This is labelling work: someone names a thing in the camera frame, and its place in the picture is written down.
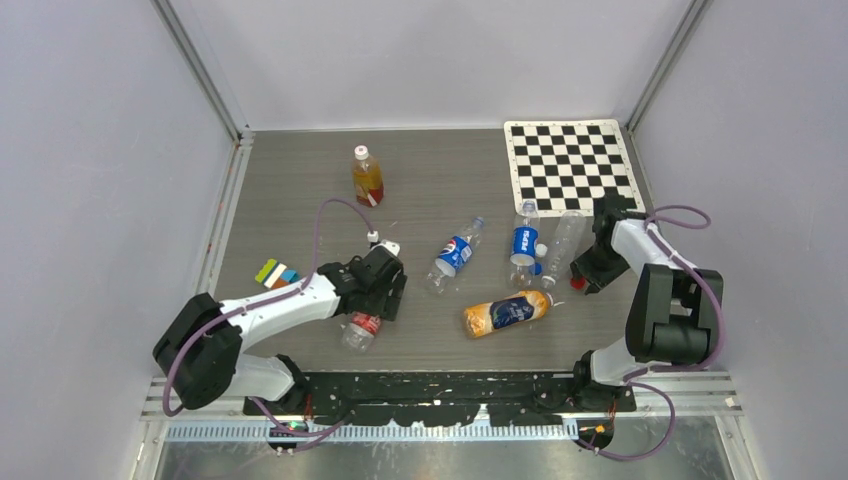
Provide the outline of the clear plastic bottle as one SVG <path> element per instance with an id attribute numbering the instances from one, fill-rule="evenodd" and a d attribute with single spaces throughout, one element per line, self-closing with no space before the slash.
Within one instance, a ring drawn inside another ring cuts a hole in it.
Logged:
<path id="1" fill-rule="evenodd" d="M 570 263 L 575 258 L 586 224 L 587 218 L 578 212 L 568 211 L 561 216 L 547 244 L 540 283 L 544 290 L 551 291 L 570 271 Z"/>

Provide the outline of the red label water bottle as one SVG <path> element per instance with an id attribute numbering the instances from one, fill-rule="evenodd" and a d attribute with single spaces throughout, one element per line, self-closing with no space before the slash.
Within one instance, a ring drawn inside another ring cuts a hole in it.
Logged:
<path id="1" fill-rule="evenodd" d="M 350 315 L 342 332 L 341 343 L 355 352 L 365 352 L 375 340 L 382 319 L 378 316 L 355 312 Z"/>

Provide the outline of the crushed Pepsi bottle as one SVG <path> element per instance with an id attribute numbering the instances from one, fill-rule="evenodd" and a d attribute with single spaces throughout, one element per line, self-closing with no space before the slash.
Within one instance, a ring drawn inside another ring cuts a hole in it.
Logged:
<path id="1" fill-rule="evenodd" d="M 483 236 L 484 225 L 482 217 L 474 217 L 443 246 L 425 278 L 426 287 L 432 293 L 441 295 L 455 282 L 476 252 Z"/>

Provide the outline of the yellow red label bottle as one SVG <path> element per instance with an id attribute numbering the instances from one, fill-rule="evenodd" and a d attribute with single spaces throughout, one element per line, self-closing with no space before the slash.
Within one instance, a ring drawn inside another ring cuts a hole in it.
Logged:
<path id="1" fill-rule="evenodd" d="M 380 163 L 374 155 L 365 161 L 353 159 L 352 178 L 357 201 L 369 208 L 379 205 L 384 197 Z"/>

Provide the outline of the white QR bottle cap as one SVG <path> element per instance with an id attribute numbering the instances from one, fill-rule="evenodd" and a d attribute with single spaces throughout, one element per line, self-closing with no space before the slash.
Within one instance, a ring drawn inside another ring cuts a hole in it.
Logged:
<path id="1" fill-rule="evenodd" d="M 354 149 L 354 156 L 358 161 L 365 161 L 370 157 L 370 152 L 366 145 L 358 145 Z"/>

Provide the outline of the red bottle cap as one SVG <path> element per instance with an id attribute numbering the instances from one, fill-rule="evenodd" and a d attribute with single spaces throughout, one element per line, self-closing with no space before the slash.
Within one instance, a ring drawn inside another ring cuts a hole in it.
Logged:
<path id="1" fill-rule="evenodd" d="M 575 290 L 582 290 L 586 286 L 586 279 L 583 277 L 572 277 L 570 280 L 570 285 Z"/>

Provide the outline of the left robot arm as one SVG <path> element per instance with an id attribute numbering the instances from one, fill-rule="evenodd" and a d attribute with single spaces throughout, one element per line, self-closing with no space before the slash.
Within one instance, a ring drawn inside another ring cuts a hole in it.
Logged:
<path id="1" fill-rule="evenodd" d="M 155 344 L 152 356 L 166 376 L 167 415 L 198 410 L 222 396 L 257 397 L 280 412 L 298 412 L 307 389 L 286 356 L 259 357 L 249 349 L 302 324 L 362 313 L 396 318 L 407 276 L 400 246 L 383 240 L 347 263 L 327 263 L 288 286 L 219 302 L 191 297 Z"/>

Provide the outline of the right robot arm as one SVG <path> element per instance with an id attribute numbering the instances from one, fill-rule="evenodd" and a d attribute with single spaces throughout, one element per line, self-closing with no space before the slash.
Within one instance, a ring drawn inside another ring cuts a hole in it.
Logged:
<path id="1" fill-rule="evenodd" d="M 607 411 L 653 372 L 703 370 L 723 346 L 723 277 L 685 259 L 661 234 L 660 210 L 636 211 L 633 201 L 607 194 L 594 202 L 592 246 L 570 264 L 571 284 L 601 292 L 624 273 L 638 277 L 624 335 L 586 352 L 572 370 L 569 403 Z"/>

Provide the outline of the upright Pepsi bottle blue label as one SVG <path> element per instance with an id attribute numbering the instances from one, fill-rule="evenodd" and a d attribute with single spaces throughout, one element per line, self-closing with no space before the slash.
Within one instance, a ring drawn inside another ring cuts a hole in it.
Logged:
<path id="1" fill-rule="evenodd" d="M 536 201 L 525 200 L 514 218 L 509 255 L 509 282 L 518 289 L 527 288 L 535 275 L 539 227 Z"/>

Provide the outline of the orange blue label bottle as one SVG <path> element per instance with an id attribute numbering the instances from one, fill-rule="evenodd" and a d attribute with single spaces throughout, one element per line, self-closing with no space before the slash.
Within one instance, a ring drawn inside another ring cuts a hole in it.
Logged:
<path id="1" fill-rule="evenodd" d="M 466 308 L 462 314 L 463 326 L 469 338 L 481 338 L 519 323 L 540 319 L 553 304 L 550 293 L 524 290 L 497 301 Z"/>

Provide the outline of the colourful toy brick stack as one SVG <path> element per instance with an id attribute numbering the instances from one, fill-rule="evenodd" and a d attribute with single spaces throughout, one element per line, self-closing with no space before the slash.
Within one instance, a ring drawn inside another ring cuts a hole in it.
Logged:
<path id="1" fill-rule="evenodd" d="M 268 259 L 255 276 L 255 280 L 266 289 L 274 290 L 295 283 L 299 273 L 276 259 Z"/>

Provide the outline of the checkerboard calibration mat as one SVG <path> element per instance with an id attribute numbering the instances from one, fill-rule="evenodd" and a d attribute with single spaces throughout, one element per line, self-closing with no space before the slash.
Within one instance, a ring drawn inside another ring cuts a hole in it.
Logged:
<path id="1" fill-rule="evenodd" d="M 532 201 L 542 218 L 592 216 L 595 201 L 608 194 L 645 210 L 617 120 L 507 121 L 503 132 L 516 212 Z"/>

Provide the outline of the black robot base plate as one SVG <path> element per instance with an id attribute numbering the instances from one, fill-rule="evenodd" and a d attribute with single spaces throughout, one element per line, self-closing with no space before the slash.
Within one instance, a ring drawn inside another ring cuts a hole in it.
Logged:
<path id="1" fill-rule="evenodd" d="M 340 421 L 353 426 L 468 425 L 487 414 L 494 426 L 544 426 L 562 414 L 635 411 L 630 390 L 591 386 L 568 372 L 307 372 L 276 401 L 244 403 L 247 415 Z"/>

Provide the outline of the aluminium slotted rail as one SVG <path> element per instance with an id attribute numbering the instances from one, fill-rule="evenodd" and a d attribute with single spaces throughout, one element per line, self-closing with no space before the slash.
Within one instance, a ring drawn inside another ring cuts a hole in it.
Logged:
<path id="1" fill-rule="evenodd" d="M 403 427 L 343 426 L 326 438 L 331 443 L 366 442 L 484 442 L 576 440 L 577 422 L 566 419 L 553 425 L 492 426 L 487 419 L 468 425 L 425 427 L 418 423 Z M 286 439 L 268 421 L 180 421 L 164 434 L 168 442 L 271 442 Z"/>

